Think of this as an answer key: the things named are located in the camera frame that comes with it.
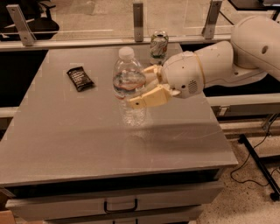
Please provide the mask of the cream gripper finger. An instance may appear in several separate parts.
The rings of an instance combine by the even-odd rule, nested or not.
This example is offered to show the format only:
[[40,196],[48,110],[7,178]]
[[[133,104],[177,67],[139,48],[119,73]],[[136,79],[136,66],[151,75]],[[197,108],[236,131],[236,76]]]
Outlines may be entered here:
[[162,74],[161,74],[162,67],[159,65],[148,66],[143,70],[143,74],[146,78],[146,83],[149,84],[153,81],[161,82],[162,81]]
[[180,92],[171,88],[169,84],[158,84],[152,90],[128,99],[127,103],[133,109],[157,107],[166,104],[173,96],[179,94]]

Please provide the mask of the white rounded gripper body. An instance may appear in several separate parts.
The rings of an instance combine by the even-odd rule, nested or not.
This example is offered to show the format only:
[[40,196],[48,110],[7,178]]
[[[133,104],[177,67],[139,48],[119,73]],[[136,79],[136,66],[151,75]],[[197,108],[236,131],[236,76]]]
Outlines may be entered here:
[[172,95],[189,98],[204,88],[204,72],[194,52],[181,52],[171,56],[163,65],[163,76],[172,89]]

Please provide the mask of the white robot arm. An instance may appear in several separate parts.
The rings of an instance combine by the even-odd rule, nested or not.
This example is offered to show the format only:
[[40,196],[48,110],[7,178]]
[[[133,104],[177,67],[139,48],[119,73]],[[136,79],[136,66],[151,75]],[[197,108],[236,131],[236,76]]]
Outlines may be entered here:
[[241,20],[229,41],[171,56],[144,70],[146,89],[127,100],[133,109],[156,107],[171,98],[189,98],[212,86],[236,87],[270,74],[280,80],[280,24],[267,17]]

